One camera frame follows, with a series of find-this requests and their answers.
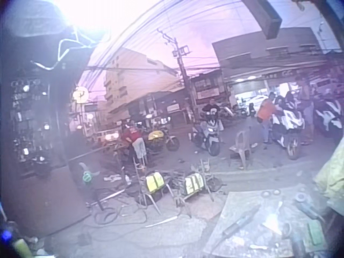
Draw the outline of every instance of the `yellow motorcycle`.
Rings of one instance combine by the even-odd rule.
[[[165,126],[148,134],[146,148],[152,152],[152,154],[161,152],[164,145],[166,145],[166,149],[170,152],[176,152],[179,149],[180,142],[176,136],[169,134]]]

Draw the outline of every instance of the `man in red shirt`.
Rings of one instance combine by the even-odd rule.
[[[135,126],[134,121],[130,121],[127,125],[127,129],[123,133],[123,138],[132,144],[139,161],[146,159],[146,146],[142,138],[142,134],[139,129]]]

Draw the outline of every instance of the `man in orange shirt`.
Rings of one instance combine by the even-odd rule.
[[[270,118],[271,115],[276,111],[276,106],[274,105],[275,94],[270,92],[269,97],[265,99],[257,113],[257,121],[262,126],[262,133],[264,137],[264,143],[269,143],[269,130],[270,130]]]

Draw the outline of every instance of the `plastic chair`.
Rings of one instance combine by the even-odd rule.
[[[251,147],[249,144],[249,131],[244,130],[236,134],[235,145],[230,147],[230,150],[238,153],[242,161],[242,166],[246,170],[246,155],[245,152],[248,151],[249,158],[251,159]]]

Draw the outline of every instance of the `sky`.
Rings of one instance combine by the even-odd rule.
[[[246,6],[238,0],[97,0],[97,2],[107,2],[112,5],[104,5],[106,8],[99,10],[89,6],[86,8],[87,12],[93,13],[99,23],[91,23],[87,20],[83,24],[90,30],[96,30],[105,23],[111,32],[111,37],[110,41],[99,44],[95,49],[90,66],[103,65],[111,53],[123,46],[144,53],[150,59],[160,60],[169,67],[177,68],[177,60],[172,56],[173,47],[166,45],[166,41],[157,29],[175,37],[180,46],[188,45],[191,53],[183,59],[186,67],[217,66],[216,55],[212,48],[213,42],[261,30]],[[303,3],[305,10],[300,11],[291,0],[269,2],[283,19],[281,27],[311,27],[323,49],[339,49],[331,29],[314,5]],[[73,23],[82,24],[82,19],[78,20],[77,16],[72,15],[74,9],[70,8],[70,5],[66,9],[73,17]],[[192,76],[199,72],[188,71],[188,74]],[[105,72],[95,76],[86,71],[79,85],[89,88],[91,96],[103,95],[105,94],[104,75]]]

